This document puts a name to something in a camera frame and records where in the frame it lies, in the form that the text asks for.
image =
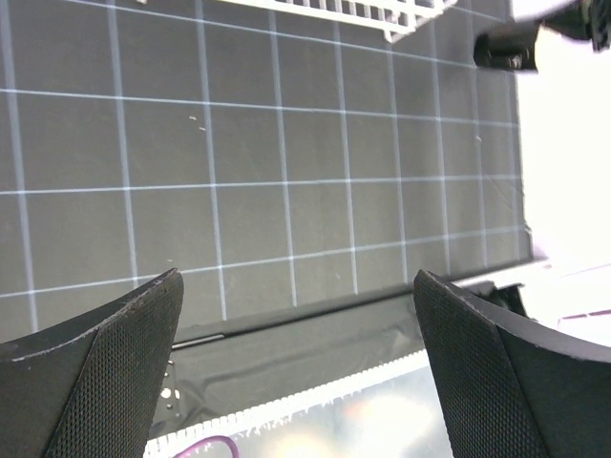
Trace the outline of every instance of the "grid mat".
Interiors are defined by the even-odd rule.
[[[528,260],[506,3],[379,31],[213,0],[0,0],[0,342],[177,266],[179,328]]]

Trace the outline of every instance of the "white wire rack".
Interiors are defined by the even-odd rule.
[[[414,33],[457,0],[222,0],[239,5],[370,27],[390,43]]]

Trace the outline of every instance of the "wire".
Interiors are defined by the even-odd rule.
[[[195,444],[193,444],[191,447],[183,450],[174,458],[186,458],[187,456],[191,456],[191,453],[193,453],[194,451],[197,451],[204,446],[215,444],[218,442],[222,442],[223,444],[229,447],[229,449],[231,450],[232,458],[240,458],[240,451],[238,450],[238,446],[233,441],[233,439],[227,436],[210,436],[206,437],[205,439],[201,439],[200,441],[197,441]]]

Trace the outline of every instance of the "mesh fabric pad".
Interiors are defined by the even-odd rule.
[[[496,326],[469,306],[468,294],[422,271],[414,282],[454,457],[547,457]]]
[[[100,327],[47,457],[143,455],[181,304],[175,272]]]

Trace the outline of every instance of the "white grid line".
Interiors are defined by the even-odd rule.
[[[194,0],[195,11],[198,18],[203,18],[202,2]],[[210,88],[208,86],[208,58],[206,52],[206,34],[203,21],[198,23],[198,46],[200,49],[200,77],[201,90],[204,100],[210,100]],[[210,179],[210,199],[212,200],[212,220],[214,224],[214,242],[217,252],[217,264],[219,265],[219,295],[221,296],[221,317],[227,320],[227,298],[225,293],[225,279],[222,268],[221,250],[221,223],[219,221],[219,196],[217,194],[217,173],[214,156],[214,138],[212,137],[212,114],[210,104],[203,104],[203,112],[206,125],[206,146],[208,150],[208,174]]]
[[[337,22],[333,23],[333,39],[335,40],[335,73],[337,75],[337,88],[342,109],[342,144],[344,147],[344,175],[347,180],[346,193],[348,197],[348,228],[350,232],[350,247],[352,261],[352,287],[354,294],[359,292],[358,271],[356,270],[356,240],[354,237],[354,206],[352,203],[352,181],[350,174],[350,149],[348,146],[348,122],[346,120],[346,95],[344,94],[344,67],[342,63],[342,48],[340,46],[340,28]]]
[[[106,0],[109,6],[115,4],[115,0]],[[115,82],[116,98],[116,127],[118,131],[119,154],[121,158],[121,180],[123,182],[123,200],[125,201],[125,218],[127,223],[127,241],[130,250],[130,268],[134,288],[137,282],[137,254],[136,234],[134,231],[134,210],[132,208],[132,192],[130,191],[130,163],[127,157],[127,134],[125,132],[125,112],[123,110],[123,82],[121,80],[121,54],[118,44],[118,29],[116,24],[116,11],[108,8],[108,27],[110,34],[111,57],[113,60],[113,79]]]
[[[294,112],[294,113],[326,113],[334,115],[350,115],[350,116],[371,116],[371,117],[390,117],[397,119],[413,119],[416,121],[430,121],[430,122],[446,122],[451,124],[475,124],[479,122],[480,125],[498,126],[507,128],[518,128],[519,126],[511,122],[499,122],[499,121],[485,121],[475,119],[462,119],[456,117],[439,117],[439,116],[420,116],[417,114],[392,114],[392,113],[374,113],[374,112],[358,112],[348,110],[333,110],[325,108],[299,108],[299,107],[278,107],[276,105],[253,105],[245,103],[227,103],[227,102],[211,102],[206,100],[181,100],[171,98],[149,98],[149,97],[131,97],[129,95],[106,95],[106,94],[77,94],[77,93],[55,93],[49,91],[31,91],[21,89],[2,89],[0,93],[5,94],[22,94],[22,95],[41,95],[50,97],[67,97],[67,98],[91,98],[101,100],[122,100],[128,102],[149,102],[149,103],[176,103],[183,105],[210,105],[212,107],[224,107],[224,108],[240,108],[240,109],[251,109],[251,110],[281,110],[283,112]]]
[[[280,143],[280,164],[283,176],[283,195],[284,195],[284,216],[286,223],[286,244],[288,248],[289,270],[290,270],[290,291],[293,299],[293,306],[297,306],[297,285],[295,280],[295,261],[293,259],[293,229],[290,214],[290,196],[288,194],[288,170],[286,165],[286,144],[284,141],[284,114],[281,109],[283,106],[283,95],[280,79],[280,57],[278,55],[278,39],[276,37],[276,13],[269,12],[269,28],[271,30],[271,54],[272,67],[274,72],[274,93],[276,95],[276,103],[278,110],[276,117],[278,119],[278,140]]]
[[[246,26],[238,26],[235,24],[226,24],[226,23],[222,23],[222,22],[216,22],[216,21],[209,21],[207,19],[202,18],[198,18],[198,17],[187,17],[187,16],[179,16],[179,15],[175,15],[175,14],[167,14],[167,13],[163,13],[163,12],[157,12],[157,11],[150,11],[150,10],[137,10],[135,8],[129,8],[129,7],[118,7],[116,5],[114,6],[108,6],[108,5],[104,5],[104,4],[97,4],[97,3],[89,3],[83,0],[63,0],[64,2],[68,2],[68,3],[76,3],[76,4],[80,4],[80,5],[87,5],[87,6],[91,6],[91,7],[99,7],[99,8],[113,8],[114,10],[119,10],[119,11],[126,11],[126,12],[133,12],[133,13],[138,13],[138,14],[145,14],[145,15],[150,15],[150,16],[156,16],[156,17],[163,17],[166,19],[171,19],[171,20],[178,20],[178,21],[186,21],[186,22],[203,22],[206,25],[210,25],[210,26],[215,26],[215,27],[223,27],[226,29],[233,29],[236,31],[251,31],[254,33],[274,33],[277,36],[280,37],[284,37],[284,38],[296,38],[296,39],[300,39],[303,41],[313,41],[313,42],[317,42],[317,43],[325,43],[325,44],[329,44],[329,45],[336,45],[337,43],[335,43],[332,40],[328,40],[328,39],[324,39],[324,38],[315,38],[312,36],[306,36],[306,35],[296,35],[296,34],[292,34],[292,33],[284,33],[284,32],[278,32],[278,31],[268,31],[265,29],[257,29],[257,28],[252,28],[252,27],[246,27]],[[487,14],[483,14],[480,12],[476,12],[476,11],[470,11],[470,10],[466,10],[463,8],[459,8],[459,7],[453,7],[455,10],[459,10],[462,11],[466,14],[472,14],[475,16],[479,16],[479,17],[484,17],[487,19],[491,19],[491,20],[495,20],[497,22],[502,22],[502,19],[499,19],[497,17],[493,17],[493,16],[489,16]],[[380,34],[380,40],[383,41],[384,38],[382,36],[382,34]],[[436,60],[437,62],[443,63],[443,64],[447,64],[447,65],[454,65],[456,67],[469,67],[469,68],[475,68],[475,65],[470,65],[470,64],[465,64],[464,62],[454,62],[452,60],[442,60],[442,59],[437,59],[435,58],[430,58],[424,55],[418,55],[418,54],[410,54],[407,52],[396,52],[393,51],[392,48],[390,46],[382,49],[382,48],[370,48],[367,46],[361,46],[361,45],[355,45],[355,44],[351,44],[351,43],[340,43],[340,46],[346,47],[346,48],[354,48],[354,49],[361,49],[361,50],[366,50],[366,51],[371,51],[371,52],[383,52],[383,53],[392,53],[392,54],[396,54],[396,55],[403,55],[406,57],[412,57],[414,59],[418,59],[418,60],[428,60],[428,61],[433,61]]]
[[[520,176],[514,175],[487,175],[487,179],[496,181],[516,181]],[[67,189],[28,189],[15,191],[0,191],[0,196],[29,196],[29,195],[48,195],[48,194],[80,194],[80,193],[121,193],[125,191],[177,191],[180,189],[212,189],[212,188],[250,188],[250,187],[267,187],[267,186],[313,186],[317,184],[384,184],[384,183],[423,183],[423,182],[441,182],[441,181],[477,181],[477,175],[461,175],[450,177],[398,177],[398,178],[332,178],[332,179],[308,179],[299,181],[255,181],[244,183],[211,183],[201,184],[160,184],[150,186],[130,186],[130,187],[114,187],[114,188],[67,188]]]
[[[432,44],[432,55],[437,56],[437,38],[435,36],[435,24],[431,21],[431,44]],[[433,80],[433,95],[435,99],[435,111],[437,116],[441,116],[441,87],[439,86],[439,68],[435,63],[432,66],[432,80]],[[445,179],[445,158],[444,158],[444,145],[443,145],[443,130],[441,128],[441,122],[437,122],[437,135],[439,141],[437,142],[437,154],[439,157],[439,173],[443,177],[441,180],[441,211],[443,214],[443,231],[444,231],[444,249],[446,252],[446,270],[448,275],[452,274],[452,263],[450,262],[450,229],[448,226],[448,195],[446,190],[446,179]]]
[[[4,54],[4,67],[7,86],[15,87],[15,68],[12,57],[11,19],[8,0],[0,0],[0,37]],[[21,150],[21,129],[19,126],[19,106],[16,94],[7,96],[9,102],[9,123],[11,125],[12,158],[14,162],[15,182],[20,191],[26,188],[26,178],[23,165],[23,152]],[[26,270],[26,285],[31,291],[28,294],[30,308],[30,326],[32,332],[38,331],[38,309],[36,297],[32,293],[34,288],[34,272],[32,260],[32,242],[30,240],[30,217],[28,215],[28,200],[26,195],[19,195],[19,217],[21,222],[21,239],[24,264]]]
[[[516,226],[516,227],[514,226],[500,227],[496,229],[489,229],[483,232],[488,235],[513,234],[516,231],[519,232],[524,229],[525,229],[525,226],[522,225],[522,226]],[[361,253],[361,252],[381,250],[381,249],[386,249],[386,248],[397,248],[404,244],[406,246],[414,246],[414,245],[420,245],[420,244],[425,244],[425,243],[442,242],[445,239],[451,239],[451,240],[469,239],[473,237],[481,237],[481,235],[482,235],[482,231],[473,231],[473,232],[464,232],[460,234],[450,234],[447,237],[437,236],[437,237],[427,237],[423,239],[409,239],[409,240],[406,240],[405,243],[402,241],[397,241],[397,242],[382,243],[382,244],[377,244],[377,245],[357,246],[354,249],[352,247],[338,248],[335,250],[321,251],[317,253],[307,253],[303,255],[295,255],[293,259],[294,260],[310,260],[310,259],[315,259],[315,258],[323,258],[325,256],[348,254],[353,251],[356,251],[357,253]],[[265,264],[271,264],[271,263],[276,263],[276,262],[288,262],[288,261],[289,261],[289,258],[272,258],[272,259],[267,259],[267,260],[253,260],[253,261],[237,262],[237,263],[226,264],[226,265],[214,265],[214,266],[209,266],[209,267],[182,270],[181,273],[184,275],[189,275],[189,274],[197,274],[197,273],[203,273],[203,272],[213,272],[216,270],[222,271],[222,270],[227,270],[227,269],[236,269],[236,268],[241,268],[241,267],[250,267],[250,266],[265,265]],[[154,279],[156,276],[157,275],[145,275],[145,276],[138,277],[137,279],[139,281],[149,281],[149,280]],[[52,293],[52,292],[58,292],[58,291],[68,291],[72,289],[86,288],[86,287],[91,287],[91,286],[105,286],[109,284],[124,283],[124,282],[129,282],[129,281],[132,281],[132,279],[131,278],[114,279],[114,280],[107,280],[107,281],[93,281],[93,282],[81,283],[81,284],[70,284],[70,285],[65,285],[65,286],[56,286],[52,288],[44,288],[44,289],[38,289],[38,290],[32,290],[32,291],[21,291],[21,292],[16,292],[16,293],[0,294],[0,299],[16,298],[16,297],[26,296],[30,294],[35,295],[35,294]]]
[[[507,93],[507,116],[508,119],[511,121],[512,119],[512,94],[511,94],[511,80],[510,78],[513,78],[514,75],[512,73],[508,73],[505,75],[505,88],[506,88],[506,93]],[[517,156],[516,156],[516,145],[514,145],[514,132],[511,131],[509,133],[509,140],[508,140],[508,147],[509,147],[509,151],[510,151],[510,156],[512,159],[512,175],[516,174],[516,162],[517,162]],[[517,178],[514,180],[514,186],[512,186],[512,201],[514,204],[514,224],[517,225],[517,222],[519,221],[519,214],[517,213],[517,203],[518,203],[518,196],[517,196],[517,185],[520,183],[521,181],[521,177]],[[514,244],[516,245],[516,259],[519,260],[520,259],[520,250],[519,250],[519,232],[516,232],[515,235],[516,239],[514,240]]]
[[[469,0],[469,7],[472,5],[472,0]],[[474,43],[474,20],[472,16],[469,16],[467,21],[469,30],[469,41]],[[475,120],[479,119],[479,106],[477,103],[477,75],[475,72],[471,72],[471,96],[474,104],[474,118]],[[475,129],[475,154],[477,155],[477,187],[479,188],[479,219],[480,226],[482,230],[486,229],[486,208],[484,199],[484,166],[482,161],[482,152],[481,152],[481,129],[479,127],[479,122],[476,122],[474,125]],[[488,260],[488,241],[485,236],[481,238],[481,249],[484,257],[484,267],[488,268],[489,260]]]
[[[390,108],[394,114],[397,113],[397,101],[394,89],[394,63],[392,61],[392,55],[388,54],[388,67],[389,67],[389,89],[390,89]],[[399,126],[396,117],[392,120],[392,144],[394,148],[394,166],[397,174],[397,193],[399,197],[399,218],[400,218],[400,229],[401,229],[401,257],[403,261],[403,282],[407,283],[410,281],[410,272],[408,270],[408,250],[405,244],[405,207],[403,202],[403,171],[401,169],[401,152],[399,150]]]

